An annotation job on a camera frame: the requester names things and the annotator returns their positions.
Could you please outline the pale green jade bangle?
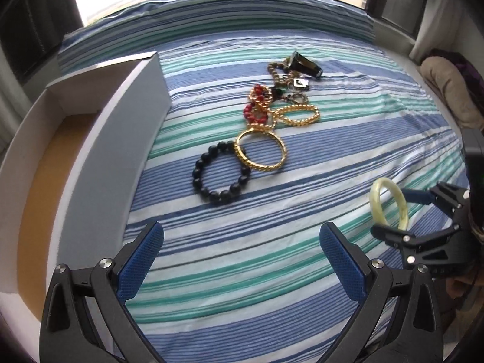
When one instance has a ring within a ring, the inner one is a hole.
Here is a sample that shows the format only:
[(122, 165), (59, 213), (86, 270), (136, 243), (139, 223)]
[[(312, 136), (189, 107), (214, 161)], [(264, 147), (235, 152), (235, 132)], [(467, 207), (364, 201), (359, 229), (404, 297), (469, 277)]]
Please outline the pale green jade bangle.
[(373, 222), (375, 224), (389, 226), (381, 204), (381, 190), (383, 188), (386, 188), (395, 200), (399, 214), (398, 228), (400, 230), (407, 230), (409, 225), (409, 214), (406, 199), (400, 187), (388, 178), (376, 179), (371, 185), (369, 204)]

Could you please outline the beige pillow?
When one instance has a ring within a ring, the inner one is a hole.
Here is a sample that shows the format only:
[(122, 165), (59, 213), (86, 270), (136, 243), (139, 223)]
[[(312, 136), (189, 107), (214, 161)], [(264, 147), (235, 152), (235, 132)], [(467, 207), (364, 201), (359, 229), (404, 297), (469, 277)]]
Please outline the beige pillow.
[(460, 129), (483, 131), (483, 114), (471, 99), (464, 77), (456, 65), (446, 58), (432, 56), (422, 62), (419, 72), (437, 90), (440, 100)]

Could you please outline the white cardboard box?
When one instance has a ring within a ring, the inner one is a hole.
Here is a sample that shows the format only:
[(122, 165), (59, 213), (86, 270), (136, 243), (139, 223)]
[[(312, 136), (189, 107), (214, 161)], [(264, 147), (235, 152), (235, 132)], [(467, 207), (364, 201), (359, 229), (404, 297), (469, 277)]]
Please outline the white cardboard box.
[(1, 333), (39, 359), (54, 268), (94, 266), (121, 248), (131, 203), (172, 104), (155, 52), (49, 83), (1, 165)]

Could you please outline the white curtain right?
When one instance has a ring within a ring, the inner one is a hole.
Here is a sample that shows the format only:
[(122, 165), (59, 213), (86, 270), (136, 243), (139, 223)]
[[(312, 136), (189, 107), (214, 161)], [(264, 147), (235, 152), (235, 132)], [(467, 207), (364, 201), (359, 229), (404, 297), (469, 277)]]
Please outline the white curtain right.
[(469, 18), (463, 0), (427, 0), (423, 19), (409, 58), (421, 63), (432, 49), (463, 53)]

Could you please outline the white curtain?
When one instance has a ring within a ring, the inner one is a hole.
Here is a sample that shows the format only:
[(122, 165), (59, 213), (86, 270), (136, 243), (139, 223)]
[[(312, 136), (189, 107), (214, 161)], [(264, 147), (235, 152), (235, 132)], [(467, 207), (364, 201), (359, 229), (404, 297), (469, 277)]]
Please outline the white curtain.
[(421, 63), (432, 49), (463, 53), (469, 18), (463, 0), (427, 0), (423, 19), (409, 58)]
[(1, 152), (13, 140), (32, 102), (26, 96), (3, 50), (0, 51)]

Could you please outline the striped blue green bedsheet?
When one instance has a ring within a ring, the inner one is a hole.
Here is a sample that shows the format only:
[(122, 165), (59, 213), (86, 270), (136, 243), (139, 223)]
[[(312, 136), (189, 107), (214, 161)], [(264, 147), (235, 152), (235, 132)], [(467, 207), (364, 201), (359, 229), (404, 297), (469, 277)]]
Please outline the striped blue green bedsheet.
[[(368, 194), (465, 185), (461, 143), (432, 97), (374, 43), (372, 19), (332, 0), (152, 0), (66, 36), (65, 73), (157, 52), (172, 105), (139, 178), (123, 236), (150, 221), (165, 240), (130, 313), (169, 362), (315, 362), (355, 311), (319, 245), (323, 223), (370, 257), (401, 266), (371, 236)], [(288, 155), (254, 171), (232, 203), (192, 185), (196, 161), (245, 127), (267, 65), (299, 52), (323, 70), (309, 85), (319, 119), (279, 123)]]

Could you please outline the dark green pendant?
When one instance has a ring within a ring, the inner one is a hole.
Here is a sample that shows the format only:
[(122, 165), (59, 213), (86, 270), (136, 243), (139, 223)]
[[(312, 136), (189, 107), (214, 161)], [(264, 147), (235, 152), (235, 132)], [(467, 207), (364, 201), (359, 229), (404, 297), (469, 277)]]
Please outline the dark green pendant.
[(271, 95), (273, 99), (281, 99), (284, 97), (284, 90), (281, 88), (278, 88), (276, 86), (272, 86), (270, 88), (271, 90)]

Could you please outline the black watch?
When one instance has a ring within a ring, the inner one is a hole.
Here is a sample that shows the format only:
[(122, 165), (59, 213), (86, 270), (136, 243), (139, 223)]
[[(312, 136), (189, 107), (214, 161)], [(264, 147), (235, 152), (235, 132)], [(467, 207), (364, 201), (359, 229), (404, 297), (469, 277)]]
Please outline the black watch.
[(289, 57), (288, 67), (292, 71), (297, 71), (303, 75), (319, 79), (322, 76), (322, 68), (315, 62), (309, 60), (301, 53), (293, 52)]

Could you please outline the gold twisted bangle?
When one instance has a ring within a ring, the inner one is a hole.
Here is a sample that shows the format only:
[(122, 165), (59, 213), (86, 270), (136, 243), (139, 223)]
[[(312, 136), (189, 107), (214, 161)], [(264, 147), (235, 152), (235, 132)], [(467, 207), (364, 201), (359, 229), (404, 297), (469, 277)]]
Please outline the gold twisted bangle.
[(286, 163), (287, 149), (282, 139), (269, 129), (251, 127), (235, 139), (235, 156), (255, 171), (277, 171)]

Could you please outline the white curtain left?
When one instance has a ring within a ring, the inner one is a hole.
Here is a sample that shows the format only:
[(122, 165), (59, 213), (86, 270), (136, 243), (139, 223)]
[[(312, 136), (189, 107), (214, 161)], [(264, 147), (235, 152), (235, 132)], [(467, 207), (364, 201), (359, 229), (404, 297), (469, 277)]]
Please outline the white curtain left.
[(1, 152), (13, 140), (32, 102), (26, 96), (3, 50), (0, 51)]

